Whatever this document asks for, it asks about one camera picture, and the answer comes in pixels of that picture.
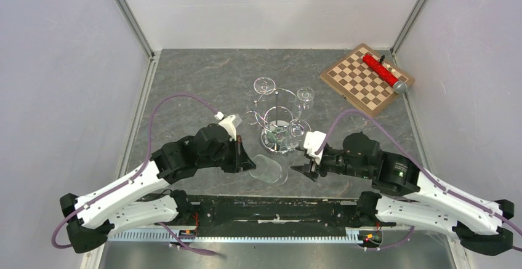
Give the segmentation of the chrome wine glass rack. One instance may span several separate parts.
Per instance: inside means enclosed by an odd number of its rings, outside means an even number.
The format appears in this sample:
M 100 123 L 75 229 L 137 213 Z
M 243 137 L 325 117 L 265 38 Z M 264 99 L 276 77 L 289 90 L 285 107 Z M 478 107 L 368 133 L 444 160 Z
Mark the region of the chrome wine glass rack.
M 287 128 L 295 117 L 296 94 L 284 88 L 276 88 L 269 95 L 255 97 L 246 111 L 247 123 L 260 127 L 260 142 L 264 149 L 274 154 L 291 152 L 287 142 Z

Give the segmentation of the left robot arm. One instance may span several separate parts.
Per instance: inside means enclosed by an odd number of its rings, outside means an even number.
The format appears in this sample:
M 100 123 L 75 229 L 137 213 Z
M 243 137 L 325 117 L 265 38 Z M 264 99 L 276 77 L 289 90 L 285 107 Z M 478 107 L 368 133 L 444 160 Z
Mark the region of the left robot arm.
M 194 209 L 185 191 L 173 190 L 151 201 L 141 198 L 211 167 L 236 174 L 256 165 L 240 136 L 232 137 L 225 127 L 210 124 L 195 135 L 164 144 L 134 171 L 91 194 L 62 196 L 60 207 L 70 246 L 81 254 L 128 229 L 171 221 L 189 223 Z

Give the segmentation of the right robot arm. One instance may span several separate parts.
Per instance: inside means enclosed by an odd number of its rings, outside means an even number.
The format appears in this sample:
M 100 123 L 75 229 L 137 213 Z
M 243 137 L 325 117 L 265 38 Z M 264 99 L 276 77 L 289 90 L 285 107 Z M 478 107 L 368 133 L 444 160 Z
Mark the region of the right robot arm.
M 345 137 L 341 149 L 326 145 L 316 154 L 325 138 L 323 132 L 307 132 L 301 151 L 310 161 L 291 169 L 312 181 L 329 173 L 370 180 L 373 190 L 361 193 L 355 209 L 363 225 L 425 228 L 488 256 L 513 249 L 513 233 L 502 226 L 514 216 L 511 201 L 488 201 L 460 190 L 409 158 L 382 151 L 362 132 Z

